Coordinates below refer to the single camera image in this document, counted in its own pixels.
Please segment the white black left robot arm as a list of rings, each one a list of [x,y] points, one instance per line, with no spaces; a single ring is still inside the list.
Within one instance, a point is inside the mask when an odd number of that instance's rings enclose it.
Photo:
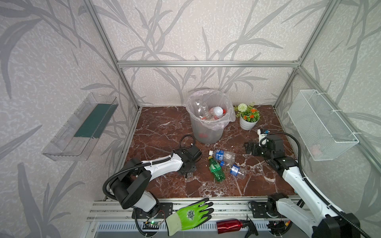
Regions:
[[[196,171],[196,163],[202,152],[195,145],[196,139],[193,135],[186,134],[181,139],[187,137],[193,139],[189,146],[182,146],[180,141],[179,148],[167,156],[150,161],[130,159],[119,172],[103,183],[102,191],[105,196],[118,201],[123,209],[140,209],[150,217],[157,215],[160,202],[151,192],[146,191],[148,184],[168,173],[177,172],[188,177]]]

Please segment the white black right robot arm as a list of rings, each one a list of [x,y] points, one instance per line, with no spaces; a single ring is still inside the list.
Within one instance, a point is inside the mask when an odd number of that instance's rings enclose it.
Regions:
[[[254,216],[268,215],[272,218],[287,218],[310,238],[367,238],[369,235],[361,229],[360,221],[352,213],[345,213],[331,202],[305,175],[302,161],[287,157],[284,152],[280,132],[270,133],[258,130],[257,143],[246,142],[247,154],[263,157],[300,196],[309,208],[305,211],[285,194],[268,196],[266,203],[256,203]]]

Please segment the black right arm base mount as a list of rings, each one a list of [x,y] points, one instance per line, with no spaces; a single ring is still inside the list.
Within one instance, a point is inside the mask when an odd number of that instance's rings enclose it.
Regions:
[[[253,218],[282,219],[284,216],[282,216],[276,208],[276,202],[282,198],[289,197],[283,193],[272,194],[267,197],[267,201],[265,202],[249,201],[248,208],[252,212]]]

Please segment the clear bottle red white label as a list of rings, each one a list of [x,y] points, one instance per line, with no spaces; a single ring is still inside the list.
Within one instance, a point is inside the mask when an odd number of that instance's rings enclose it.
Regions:
[[[209,112],[208,106],[200,99],[197,99],[193,103],[194,114],[201,120],[211,120],[212,114]]]

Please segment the clear bottle blue label large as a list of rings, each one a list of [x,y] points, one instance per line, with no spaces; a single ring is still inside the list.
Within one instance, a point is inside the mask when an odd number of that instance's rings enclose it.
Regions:
[[[212,156],[217,161],[230,162],[230,163],[234,163],[236,158],[235,153],[221,150],[221,149],[216,149],[214,151],[209,150],[209,156]]]

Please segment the grey bottle red label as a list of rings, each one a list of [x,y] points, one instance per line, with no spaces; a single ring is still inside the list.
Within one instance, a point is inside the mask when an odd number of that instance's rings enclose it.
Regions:
[[[218,106],[211,108],[209,112],[215,120],[221,119],[226,114],[226,110]]]

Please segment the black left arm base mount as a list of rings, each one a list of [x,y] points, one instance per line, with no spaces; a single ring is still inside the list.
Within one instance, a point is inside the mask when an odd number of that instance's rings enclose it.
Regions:
[[[149,218],[158,218],[165,219],[172,215],[173,213],[173,203],[171,202],[162,202],[159,205],[155,205],[150,212],[145,212],[140,208],[136,208],[133,211],[132,218],[135,219],[149,219]]]

